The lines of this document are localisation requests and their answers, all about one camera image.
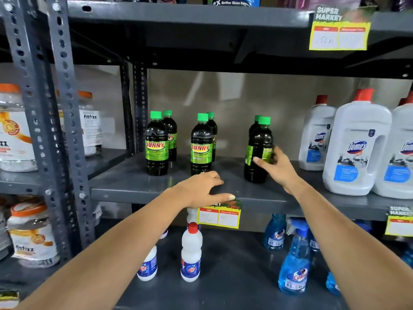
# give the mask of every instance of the left hand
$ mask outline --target left hand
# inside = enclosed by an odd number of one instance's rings
[[[224,181],[215,171],[206,172],[189,177],[171,188],[180,195],[183,203],[189,208],[200,208],[234,200],[235,196],[230,193],[219,193],[210,195],[209,192],[214,186],[222,185]]]

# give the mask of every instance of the black bottle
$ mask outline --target black bottle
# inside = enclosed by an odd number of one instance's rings
[[[259,126],[258,125],[258,120],[261,117],[261,115],[256,115],[254,118],[254,124],[251,125],[250,129],[248,130],[248,136],[251,136],[251,133]]]
[[[273,152],[273,134],[268,128],[271,117],[261,116],[258,120],[258,127],[250,135],[245,155],[244,178],[252,183],[263,183],[267,177],[267,172],[252,161],[253,157],[259,157],[266,162],[270,162]]]
[[[212,128],[208,114],[198,113],[198,124],[191,134],[191,175],[209,172],[212,168]]]
[[[216,149],[216,135],[218,133],[218,126],[214,121],[214,112],[207,112],[208,114],[208,125],[212,128],[213,138],[212,140],[214,143],[212,144],[212,161],[215,161],[215,149]]]
[[[178,132],[178,127],[172,118],[172,111],[165,110],[163,112],[162,123],[168,129],[168,150],[169,150],[169,161],[176,161],[176,134]]]
[[[162,112],[151,111],[152,121],[145,131],[146,170],[160,176],[168,172],[168,129],[162,123]]]

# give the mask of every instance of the bolt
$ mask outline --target bolt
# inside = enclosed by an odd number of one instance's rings
[[[11,12],[14,10],[14,5],[11,3],[4,3],[4,8],[6,9],[6,11]]]
[[[53,5],[52,5],[52,9],[53,9],[55,12],[60,12],[60,11],[62,10],[62,7],[60,6],[59,3],[55,2],[55,3],[53,3]]]

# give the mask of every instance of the forearm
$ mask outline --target forearm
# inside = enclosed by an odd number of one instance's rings
[[[408,265],[304,180],[290,190],[351,309],[413,307],[413,271]]]
[[[184,206],[185,200],[167,189],[69,261],[16,309],[113,309]]]

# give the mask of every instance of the hand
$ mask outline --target hand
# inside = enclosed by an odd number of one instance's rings
[[[200,208],[235,199],[230,193],[209,194],[212,187],[223,183],[218,173],[211,171],[189,177],[172,187],[172,190],[178,193],[186,207]]]
[[[291,186],[302,180],[301,177],[297,175],[294,167],[292,167],[288,157],[278,146],[274,147],[274,164],[269,164],[259,157],[253,157],[252,160],[256,165],[266,170],[274,181],[279,183],[284,190],[291,195]]]

